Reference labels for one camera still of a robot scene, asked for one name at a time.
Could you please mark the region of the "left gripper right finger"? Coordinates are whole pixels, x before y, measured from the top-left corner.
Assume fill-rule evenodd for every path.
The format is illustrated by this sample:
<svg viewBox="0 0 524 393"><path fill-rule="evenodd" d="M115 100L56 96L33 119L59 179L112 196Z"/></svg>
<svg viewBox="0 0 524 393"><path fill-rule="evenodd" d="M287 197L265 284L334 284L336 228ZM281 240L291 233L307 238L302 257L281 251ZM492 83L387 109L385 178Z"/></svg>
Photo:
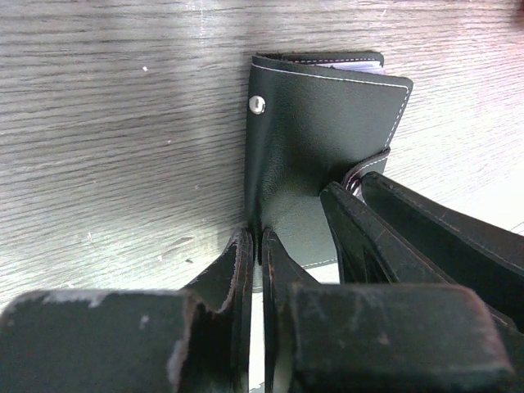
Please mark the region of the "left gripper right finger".
<svg viewBox="0 0 524 393"><path fill-rule="evenodd" d="M513 392L516 334L471 289L322 284L266 230L268 392Z"/></svg>

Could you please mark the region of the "black leather card holder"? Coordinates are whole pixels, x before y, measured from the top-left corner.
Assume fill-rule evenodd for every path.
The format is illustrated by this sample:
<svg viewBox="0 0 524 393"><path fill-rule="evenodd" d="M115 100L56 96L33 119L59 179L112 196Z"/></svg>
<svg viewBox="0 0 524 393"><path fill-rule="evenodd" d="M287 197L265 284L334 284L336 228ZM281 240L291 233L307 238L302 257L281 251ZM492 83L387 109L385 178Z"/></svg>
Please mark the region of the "black leather card holder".
<svg viewBox="0 0 524 393"><path fill-rule="evenodd" d="M246 100L245 218L255 247L273 230L306 269L337 261L319 194L382 172L413 81L380 52L252 57Z"/></svg>

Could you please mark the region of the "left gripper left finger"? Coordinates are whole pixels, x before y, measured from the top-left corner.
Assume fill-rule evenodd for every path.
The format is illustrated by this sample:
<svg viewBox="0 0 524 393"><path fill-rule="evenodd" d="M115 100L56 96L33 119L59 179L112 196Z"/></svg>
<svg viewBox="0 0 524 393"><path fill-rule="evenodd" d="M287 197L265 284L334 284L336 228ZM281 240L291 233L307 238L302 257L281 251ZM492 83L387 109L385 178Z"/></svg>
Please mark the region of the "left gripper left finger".
<svg viewBox="0 0 524 393"><path fill-rule="evenodd" d="M246 392L253 241L177 291L54 290L1 315L4 392Z"/></svg>

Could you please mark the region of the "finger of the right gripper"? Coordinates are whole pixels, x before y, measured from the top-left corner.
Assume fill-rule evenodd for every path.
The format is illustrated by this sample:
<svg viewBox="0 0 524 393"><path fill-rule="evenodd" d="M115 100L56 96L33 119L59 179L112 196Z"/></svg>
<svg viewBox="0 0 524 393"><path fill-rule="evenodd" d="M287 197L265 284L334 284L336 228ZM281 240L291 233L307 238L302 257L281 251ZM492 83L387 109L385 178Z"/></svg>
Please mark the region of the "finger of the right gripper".
<svg viewBox="0 0 524 393"><path fill-rule="evenodd" d="M389 178L361 180L367 205L453 281L523 322L523 236L446 208Z"/></svg>
<svg viewBox="0 0 524 393"><path fill-rule="evenodd" d="M343 282L458 284L339 183L320 194Z"/></svg>

